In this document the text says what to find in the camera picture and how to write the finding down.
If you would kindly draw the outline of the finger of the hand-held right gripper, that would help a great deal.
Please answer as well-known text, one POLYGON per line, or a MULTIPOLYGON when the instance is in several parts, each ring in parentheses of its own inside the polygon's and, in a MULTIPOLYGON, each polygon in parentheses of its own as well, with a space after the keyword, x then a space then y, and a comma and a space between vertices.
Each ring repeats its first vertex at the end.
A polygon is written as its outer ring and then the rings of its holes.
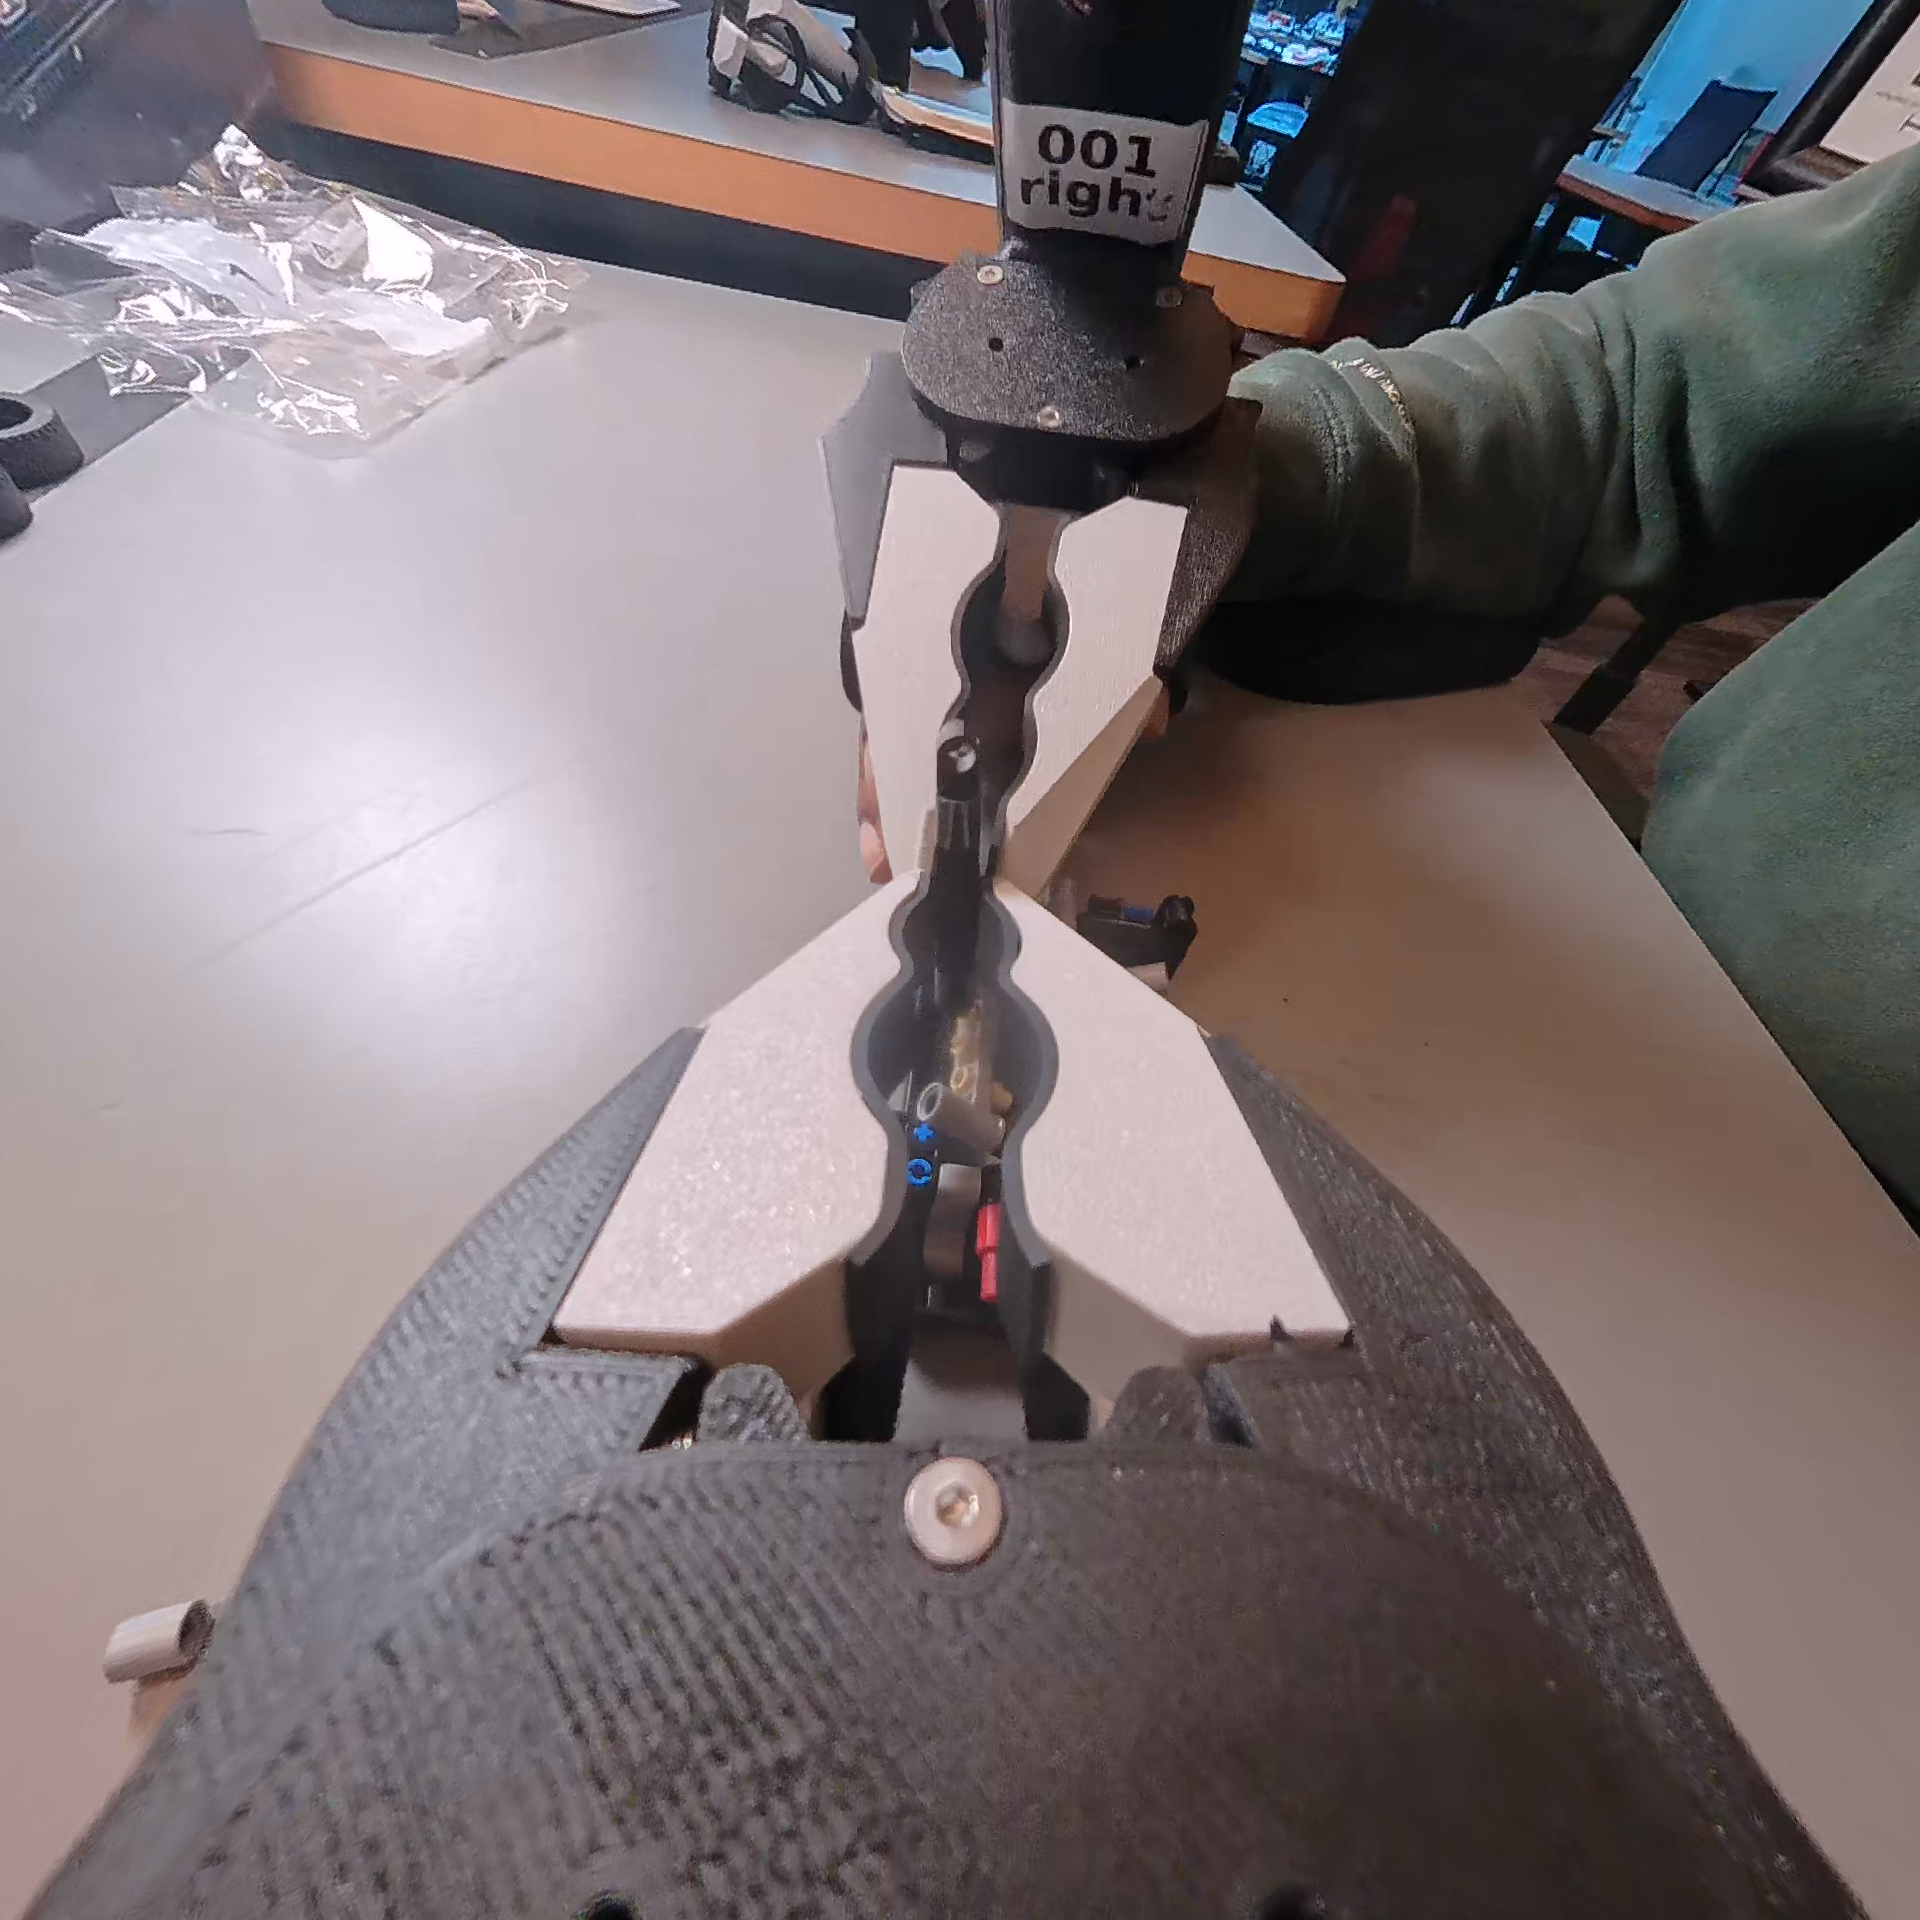
POLYGON ((953 637, 1000 556, 1000 517, 956 470, 899 465, 886 497, 868 610, 852 631, 852 664, 872 762, 888 879, 921 865, 938 797, 938 749, 962 696, 953 637))
POLYGON ((1188 509, 1126 495, 1092 514, 1010 508, 980 718, 1004 759, 1000 874, 1042 896, 1139 742, 1188 509))

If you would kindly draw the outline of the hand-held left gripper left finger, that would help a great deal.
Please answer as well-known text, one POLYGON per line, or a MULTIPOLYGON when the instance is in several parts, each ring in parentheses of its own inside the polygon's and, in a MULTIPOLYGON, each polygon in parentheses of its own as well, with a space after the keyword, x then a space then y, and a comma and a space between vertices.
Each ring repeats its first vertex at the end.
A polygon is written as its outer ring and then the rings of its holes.
POLYGON ((855 1080, 900 973, 891 879, 718 1007, 556 1311, 566 1348, 772 1368, 807 1423, 852 1360, 846 1270, 881 1224, 890 1134, 855 1080))

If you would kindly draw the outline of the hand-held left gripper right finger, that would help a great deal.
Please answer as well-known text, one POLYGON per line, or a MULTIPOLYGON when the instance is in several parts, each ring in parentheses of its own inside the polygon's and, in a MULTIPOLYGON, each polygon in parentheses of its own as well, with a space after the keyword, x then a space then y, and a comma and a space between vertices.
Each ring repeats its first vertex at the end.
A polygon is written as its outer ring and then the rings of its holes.
POLYGON ((1042 1352, 1112 1413, 1144 1368, 1346 1342, 1353 1321, 1210 1034, 1034 896, 998 882, 1010 988, 1052 1044, 1017 1127, 1017 1215, 1052 1276, 1042 1352))

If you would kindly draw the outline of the lego car chassis assembly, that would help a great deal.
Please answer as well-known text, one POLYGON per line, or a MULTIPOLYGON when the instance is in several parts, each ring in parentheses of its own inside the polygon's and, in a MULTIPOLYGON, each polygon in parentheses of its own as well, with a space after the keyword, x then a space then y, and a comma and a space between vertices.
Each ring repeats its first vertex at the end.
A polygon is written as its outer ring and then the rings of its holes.
MULTIPOLYGON (((1097 896, 1062 877, 1044 904, 1158 993, 1169 993, 1198 934, 1195 902, 1185 894, 1097 896)), ((907 1185, 926 1201, 921 1311, 935 1325, 984 1329, 1000 1306, 1001 1140, 1019 1096, 988 1074, 984 998, 935 1029, 929 1064, 895 1093, 907 1185)))

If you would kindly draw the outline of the person's right forearm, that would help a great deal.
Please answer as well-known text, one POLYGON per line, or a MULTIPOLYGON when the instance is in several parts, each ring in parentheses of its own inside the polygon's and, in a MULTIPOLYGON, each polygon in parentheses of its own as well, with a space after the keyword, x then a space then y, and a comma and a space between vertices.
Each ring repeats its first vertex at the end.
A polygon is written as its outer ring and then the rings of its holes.
POLYGON ((1846 581, 1915 526, 1919 152, 1406 348, 1274 352, 1241 604, 1577 624, 1846 581))

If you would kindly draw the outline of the light grey lego connector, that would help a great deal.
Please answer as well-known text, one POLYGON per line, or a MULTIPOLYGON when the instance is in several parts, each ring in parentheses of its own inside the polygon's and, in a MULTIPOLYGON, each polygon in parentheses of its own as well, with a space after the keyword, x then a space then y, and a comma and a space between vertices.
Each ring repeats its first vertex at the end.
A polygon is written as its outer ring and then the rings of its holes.
POLYGON ((208 1599, 182 1599, 129 1616, 103 1645, 103 1680, 112 1686, 147 1684, 193 1671, 218 1625, 208 1599))

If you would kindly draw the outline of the black white headset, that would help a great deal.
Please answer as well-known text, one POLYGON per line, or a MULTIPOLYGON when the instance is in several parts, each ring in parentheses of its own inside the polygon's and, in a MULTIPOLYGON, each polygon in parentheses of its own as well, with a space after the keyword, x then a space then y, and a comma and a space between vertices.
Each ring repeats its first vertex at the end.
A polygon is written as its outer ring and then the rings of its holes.
POLYGON ((802 2, 712 2, 707 80, 758 112, 852 128, 878 112, 878 68, 857 22, 802 2))

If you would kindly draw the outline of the black chair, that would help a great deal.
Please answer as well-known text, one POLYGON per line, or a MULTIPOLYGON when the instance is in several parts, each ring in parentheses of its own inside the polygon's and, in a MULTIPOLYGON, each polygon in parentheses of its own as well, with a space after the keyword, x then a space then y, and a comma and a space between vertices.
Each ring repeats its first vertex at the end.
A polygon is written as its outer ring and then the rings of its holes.
POLYGON ((1622 593, 1609 593, 1570 631, 1544 639, 1534 662, 1552 664, 1569 680, 1548 719, 1551 730, 1599 734, 1682 626, 1681 614, 1647 614, 1622 593))

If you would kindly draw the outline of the neighbouring table with orange edge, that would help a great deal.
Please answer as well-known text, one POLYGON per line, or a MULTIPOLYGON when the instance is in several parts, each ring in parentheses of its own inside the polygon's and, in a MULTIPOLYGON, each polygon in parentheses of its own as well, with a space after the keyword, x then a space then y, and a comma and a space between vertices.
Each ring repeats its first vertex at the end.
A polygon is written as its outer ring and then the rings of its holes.
POLYGON ((705 20, 463 55, 252 4, 294 154, 535 248, 900 319, 998 248, 991 165, 710 90, 705 20))

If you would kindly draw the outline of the clear plastic bag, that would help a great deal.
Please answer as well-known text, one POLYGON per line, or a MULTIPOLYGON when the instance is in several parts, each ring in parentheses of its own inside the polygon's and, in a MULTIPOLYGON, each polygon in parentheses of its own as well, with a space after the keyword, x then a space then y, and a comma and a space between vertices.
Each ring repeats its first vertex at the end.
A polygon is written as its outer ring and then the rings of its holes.
POLYGON ((228 126, 176 182, 118 182, 6 268, 9 319, 84 350, 112 401, 191 399, 282 444, 392 438, 578 317, 587 268, 361 185, 228 126))

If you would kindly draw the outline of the black white marker board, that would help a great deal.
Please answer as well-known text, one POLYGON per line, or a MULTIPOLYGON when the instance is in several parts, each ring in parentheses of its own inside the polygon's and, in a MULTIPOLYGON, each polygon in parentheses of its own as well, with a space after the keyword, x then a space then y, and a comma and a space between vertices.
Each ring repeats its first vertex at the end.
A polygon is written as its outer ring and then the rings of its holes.
POLYGON ((1872 4, 1794 108, 1751 185, 1819 190, 1919 138, 1919 4, 1872 4))

